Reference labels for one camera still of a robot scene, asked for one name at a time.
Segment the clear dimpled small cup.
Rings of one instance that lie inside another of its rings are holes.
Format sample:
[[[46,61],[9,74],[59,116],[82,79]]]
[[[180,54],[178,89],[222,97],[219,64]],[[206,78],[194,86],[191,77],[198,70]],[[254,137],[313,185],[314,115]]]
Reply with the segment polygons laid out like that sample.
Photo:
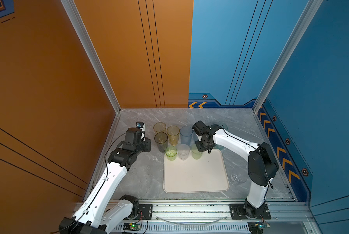
[[[180,144],[177,146],[177,153],[179,159],[185,161],[189,156],[190,147],[187,144]]]

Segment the clear faceted small cup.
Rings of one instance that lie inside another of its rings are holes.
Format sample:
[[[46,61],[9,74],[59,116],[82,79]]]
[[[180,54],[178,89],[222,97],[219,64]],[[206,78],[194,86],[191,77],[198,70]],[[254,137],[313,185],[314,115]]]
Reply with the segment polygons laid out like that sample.
[[[231,180],[235,184],[243,184],[248,180],[248,173],[244,169],[234,168],[231,173]]]

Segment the small green cup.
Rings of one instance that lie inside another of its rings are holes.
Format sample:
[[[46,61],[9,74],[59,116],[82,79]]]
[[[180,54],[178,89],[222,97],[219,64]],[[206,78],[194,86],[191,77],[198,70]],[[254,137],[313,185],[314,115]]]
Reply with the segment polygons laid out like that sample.
[[[202,157],[203,152],[200,152],[196,146],[196,144],[192,145],[192,157],[194,160],[198,160]]]
[[[174,146],[169,146],[165,150],[165,155],[169,161],[174,161],[177,156],[177,148]]]

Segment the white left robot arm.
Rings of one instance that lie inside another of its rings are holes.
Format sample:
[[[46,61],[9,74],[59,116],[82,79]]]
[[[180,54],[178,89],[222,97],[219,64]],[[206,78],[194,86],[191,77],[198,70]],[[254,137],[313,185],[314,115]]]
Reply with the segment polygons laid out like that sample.
[[[106,168],[89,197],[73,217],[63,218],[58,233],[109,234],[122,220],[138,214],[138,198],[129,195],[122,196],[109,211],[105,210],[137,156],[151,151],[151,140],[145,136],[143,122],[137,122],[124,136],[125,139],[104,159]]]

